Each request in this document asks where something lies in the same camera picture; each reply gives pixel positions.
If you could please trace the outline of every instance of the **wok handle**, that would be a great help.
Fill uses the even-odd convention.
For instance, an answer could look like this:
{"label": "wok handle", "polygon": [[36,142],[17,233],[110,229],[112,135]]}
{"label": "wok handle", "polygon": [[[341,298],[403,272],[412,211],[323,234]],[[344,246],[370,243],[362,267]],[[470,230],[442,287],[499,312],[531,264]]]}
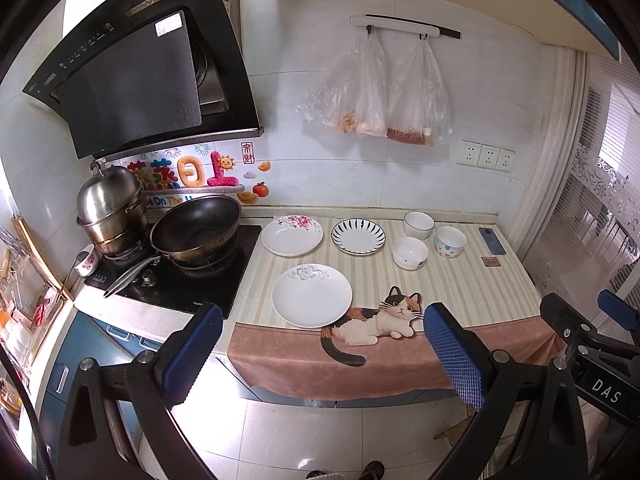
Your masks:
{"label": "wok handle", "polygon": [[136,279],[136,276],[142,269],[144,269],[146,266],[148,266],[148,264],[150,264],[154,260],[157,260],[158,258],[160,258],[160,256],[156,254],[156,256],[150,256],[145,260],[142,260],[140,263],[135,264],[133,267],[127,270],[127,272],[121,275],[115,282],[111,283],[109,288],[104,291],[104,297],[108,298],[111,294],[120,292],[123,288],[129,285],[129,283]]}

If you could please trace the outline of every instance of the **wok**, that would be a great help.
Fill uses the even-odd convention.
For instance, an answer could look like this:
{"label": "wok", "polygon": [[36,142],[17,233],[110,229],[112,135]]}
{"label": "wok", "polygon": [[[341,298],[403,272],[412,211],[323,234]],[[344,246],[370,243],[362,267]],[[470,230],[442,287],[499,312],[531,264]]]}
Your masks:
{"label": "wok", "polygon": [[156,222],[149,235],[159,253],[135,264],[115,280],[104,297],[119,292],[154,260],[166,256],[180,266],[196,267],[215,259],[238,228],[242,208],[228,196],[203,196],[178,204]]}

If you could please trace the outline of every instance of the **calico cat illustration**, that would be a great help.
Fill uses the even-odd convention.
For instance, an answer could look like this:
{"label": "calico cat illustration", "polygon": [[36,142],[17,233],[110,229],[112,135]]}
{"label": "calico cat illustration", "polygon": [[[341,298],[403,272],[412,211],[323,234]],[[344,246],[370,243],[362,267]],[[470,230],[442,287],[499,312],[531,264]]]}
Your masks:
{"label": "calico cat illustration", "polygon": [[349,346],[375,345],[378,338],[384,335],[394,339],[411,337],[414,329],[410,322],[422,318],[421,303],[419,292],[405,296],[399,287],[392,286],[380,308],[351,307],[338,321],[323,326],[320,331],[322,348],[338,362],[362,366],[366,362],[363,356],[341,352],[335,347],[332,337]]}

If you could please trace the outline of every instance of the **black range hood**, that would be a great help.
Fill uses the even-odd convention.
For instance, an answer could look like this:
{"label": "black range hood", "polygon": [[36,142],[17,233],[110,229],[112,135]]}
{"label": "black range hood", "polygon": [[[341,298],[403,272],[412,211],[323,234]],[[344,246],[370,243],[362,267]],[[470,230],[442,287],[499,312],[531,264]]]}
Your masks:
{"label": "black range hood", "polygon": [[222,0],[106,0],[23,91],[69,124],[78,158],[262,133]]}

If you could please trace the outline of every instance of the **lid handle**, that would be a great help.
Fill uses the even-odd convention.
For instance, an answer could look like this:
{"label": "lid handle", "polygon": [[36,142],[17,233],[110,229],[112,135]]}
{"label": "lid handle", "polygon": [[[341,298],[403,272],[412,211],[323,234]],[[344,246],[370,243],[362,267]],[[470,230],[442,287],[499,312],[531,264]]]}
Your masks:
{"label": "lid handle", "polygon": [[98,173],[100,174],[100,176],[104,176],[102,174],[102,168],[100,166],[100,162],[98,162],[97,160],[94,160],[91,165],[89,166],[89,169],[91,170],[91,173],[93,176],[96,176],[95,170],[98,170]]}

